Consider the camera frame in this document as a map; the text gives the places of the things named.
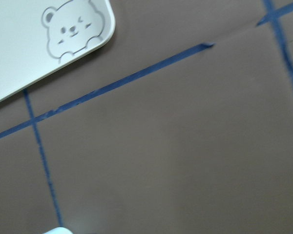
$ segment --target bear illustration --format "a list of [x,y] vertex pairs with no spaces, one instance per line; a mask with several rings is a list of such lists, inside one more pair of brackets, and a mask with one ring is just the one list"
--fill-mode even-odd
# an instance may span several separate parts
[[89,42],[98,45],[105,19],[91,0],[70,0],[59,8],[48,7],[42,14],[47,28],[47,50],[59,62],[65,55],[72,58],[86,49]]

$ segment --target cartoon bear face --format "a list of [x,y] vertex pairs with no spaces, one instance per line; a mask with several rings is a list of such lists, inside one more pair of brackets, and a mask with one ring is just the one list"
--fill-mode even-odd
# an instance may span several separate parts
[[104,15],[91,0],[70,0],[60,6],[48,7],[42,14],[47,28],[47,50],[51,57],[61,59],[85,49],[93,38],[99,38],[105,26]]

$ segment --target blue tape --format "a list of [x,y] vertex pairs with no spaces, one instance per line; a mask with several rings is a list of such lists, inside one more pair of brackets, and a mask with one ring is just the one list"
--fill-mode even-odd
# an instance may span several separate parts
[[257,25],[262,25],[264,23],[267,23],[270,21],[270,19],[273,18],[280,18],[288,13],[291,13],[293,11],[293,3],[290,3],[284,7],[281,7],[277,10],[274,10],[271,13],[268,13],[267,15],[265,15],[258,23]]
[[28,127],[30,125],[31,125],[31,121],[29,120],[29,121],[20,123],[19,125],[16,125],[16,126],[10,128],[10,129],[7,129],[7,130],[5,130],[5,131],[0,133],[0,139],[3,138],[3,137],[6,137],[6,136],[8,136],[8,135],[10,135],[12,133],[15,133],[15,132],[17,132],[19,130],[22,130],[23,128],[26,128],[26,127]]
[[[156,63],[156,64],[154,64],[152,66],[149,66],[149,67],[147,67],[147,68],[145,68],[145,69],[143,69],[143,70],[141,70],[139,72],[136,72],[136,73],[134,73],[134,74],[132,74],[130,76],[127,76],[127,77],[125,77],[123,79],[120,79],[120,80],[118,80],[118,81],[116,81],[116,82],[114,82],[112,84],[109,84],[109,85],[107,85],[107,86],[105,86],[103,88],[100,88],[98,90],[92,91],[89,94],[86,94],[86,95],[84,95],[84,96],[82,96],[82,97],[80,97],[80,98],[78,98],[76,100],[73,100],[73,101],[71,101],[71,102],[69,102],[67,104],[64,104],[64,105],[60,106],[59,108],[57,108],[56,110],[48,111],[48,112],[36,117],[35,121],[40,122],[40,121],[42,121],[42,120],[44,120],[46,118],[49,118],[49,117],[54,116],[56,114],[59,114],[59,113],[65,111],[65,110],[73,108],[74,106],[77,106],[77,105],[79,105],[79,104],[81,104],[81,103],[83,103],[85,101],[88,101],[88,100],[90,100],[92,98],[95,98],[97,96],[105,94],[105,93],[107,93],[107,92],[109,92],[109,91],[111,91],[113,89],[119,88],[119,87],[121,87],[121,86],[123,86],[125,84],[128,84],[128,83],[130,83],[132,81],[135,81],[135,80],[137,80],[139,78],[142,78],[142,77],[144,77],[146,75],[149,75],[149,74],[151,74],[153,72],[156,72],[156,71],[158,71],[158,70],[160,70],[160,69],[162,69],[164,67],[172,65],[173,63],[176,63],[176,62],[178,62],[180,60],[183,60],[183,59],[185,59],[185,58],[187,58],[189,56],[192,56],[192,55],[197,54],[197,53],[199,53],[199,52],[201,52],[203,50],[211,48],[213,45],[214,45],[214,43],[202,43],[202,44],[193,46],[193,47],[191,47],[191,48],[189,48],[189,49],[187,49],[185,51],[182,51],[181,53],[178,53],[178,54],[176,54],[176,55],[174,55],[172,57],[169,57],[169,58],[167,58],[167,59],[165,59],[165,60],[163,60],[161,62],[158,62],[158,63]],[[30,120],[26,121],[24,123],[21,123],[21,124],[15,126],[13,128],[10,128],[10,129],[0,133],[0,139],[3,138],[3,137],[8,136],[8,135],[10,135],[10,134],[12,134],[14,132],[17,132],[17,131],[19,131],[19,130],[21,130],[23,128],[26,128],[29,125],[31,125]]]
[[290,75],[290,78],[293,84],[293,61],[291,59],[290,52],[288,50],[285,34],[283,32],[279,19],[277,17],[274,17],[274,14],[272,14],[272,12],[274,12],[273,2],[271,0],[263,0],[263,3],[268,12],[267,15],[270,17],[269,21],[272,23],[272,28],[274,30],[275,37],[277,39],[283,60],[285,62],[286,68],[288,70],[288,73]]
[[29,112],[29,115],[30,115],[30,119],[31,119],[30,122],[31,122],[31,125],[32,125],[34,133],[35,133],[37,144],[39,146],[39,152],[40,152],[40,156],[41,156],[41,160],[42,160],[42,164],[43,164],[43,168],[44,168],[44,172],[45,172],[45,177],[46,177],[46,180],[47,180],[47,183],[48,183],[48,186],[49,186],[49,190],[50,190],[50,193],[51,193],[53,206],[54,206],[54,209],[55,209],[55,212],[56,212],[56,215],[57,215],[58,223],[59,223],[60,227],[63,227],[62,215],[61,215],[60,207],[59,207],[59,204],[58,204],[58,201],[57,201],[57,198],[56,198],[54,186],[53,186],[53,183],[52,183],[52,180],[51,180],[51,174],[50,174],[47,158],[46,158],[45,153],[44,153],[44,149],[43,149],[42,141],[41,141],[41,138],[40,138],[40,134],[39,134],[39,131],[38,131],[37,122],[35,120],[34,112],[33,112],[33,109],[31,107],[31,104],[30,104],[30,99],[29,99],[27,90],[24,89],[23,93],[24,93],[26,106],[27,106],[27,109],[28,109],[28,112]]

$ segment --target white tray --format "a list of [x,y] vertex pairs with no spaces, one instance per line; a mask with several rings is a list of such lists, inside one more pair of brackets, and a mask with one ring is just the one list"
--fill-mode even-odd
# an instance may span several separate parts
[[112,37],[109,0],[0,0],[0,101]]

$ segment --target gray surface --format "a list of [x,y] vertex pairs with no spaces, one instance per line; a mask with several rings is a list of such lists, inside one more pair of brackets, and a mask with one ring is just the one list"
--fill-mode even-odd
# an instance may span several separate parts
[[238,33],[41,122],[67,226],[293,233],[293,92],[272,40]]
[[31,128],[0,140],[0,234],[41,234],[57,226]]
[[0,132],[29,119],[22,93],[0,103]]
[[[65,226],[293,233],[293,88],[269,24],[255,27],[262,2],[111,3],[112,40],[31,86],[36,115],[201,42],[216,46],[38,124]],[[293,53],[293,16],[282,23]],[[0,131],[28,116],[22,93],[11,97]],[[57,225],[32,128],[1,139],[0,234]]]

